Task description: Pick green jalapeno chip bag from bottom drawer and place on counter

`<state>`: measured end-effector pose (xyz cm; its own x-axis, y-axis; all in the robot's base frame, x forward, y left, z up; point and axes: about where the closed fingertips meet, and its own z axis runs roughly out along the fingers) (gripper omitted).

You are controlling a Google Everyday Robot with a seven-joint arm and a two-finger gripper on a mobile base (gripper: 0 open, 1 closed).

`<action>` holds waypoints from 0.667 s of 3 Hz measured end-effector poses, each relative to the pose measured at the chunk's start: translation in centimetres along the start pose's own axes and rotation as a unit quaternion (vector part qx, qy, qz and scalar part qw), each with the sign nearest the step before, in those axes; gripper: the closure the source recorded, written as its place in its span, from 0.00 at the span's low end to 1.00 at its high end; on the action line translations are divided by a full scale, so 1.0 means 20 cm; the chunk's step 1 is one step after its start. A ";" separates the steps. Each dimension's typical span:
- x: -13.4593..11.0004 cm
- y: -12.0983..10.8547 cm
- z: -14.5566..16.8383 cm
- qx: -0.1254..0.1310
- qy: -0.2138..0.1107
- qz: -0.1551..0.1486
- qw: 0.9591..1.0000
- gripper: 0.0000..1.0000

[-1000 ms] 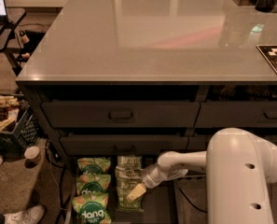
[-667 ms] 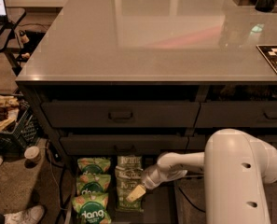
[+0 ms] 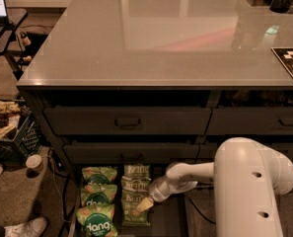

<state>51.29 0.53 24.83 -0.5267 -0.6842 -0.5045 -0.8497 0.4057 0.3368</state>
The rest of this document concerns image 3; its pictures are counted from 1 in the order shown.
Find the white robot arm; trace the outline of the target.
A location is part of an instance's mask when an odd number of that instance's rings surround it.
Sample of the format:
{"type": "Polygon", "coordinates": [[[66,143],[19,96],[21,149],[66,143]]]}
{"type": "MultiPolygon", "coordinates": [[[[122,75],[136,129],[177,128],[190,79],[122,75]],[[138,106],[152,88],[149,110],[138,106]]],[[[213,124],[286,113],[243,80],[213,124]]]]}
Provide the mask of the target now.
{"type": "Polygon", "coordinates": [[[275,197],[293,189],[293,163],[244,137],[224,141],[212,163],[169,165],[136,210],[143,212],[205,180],[214,186],[217,237],[283,237],[275,197]]]}

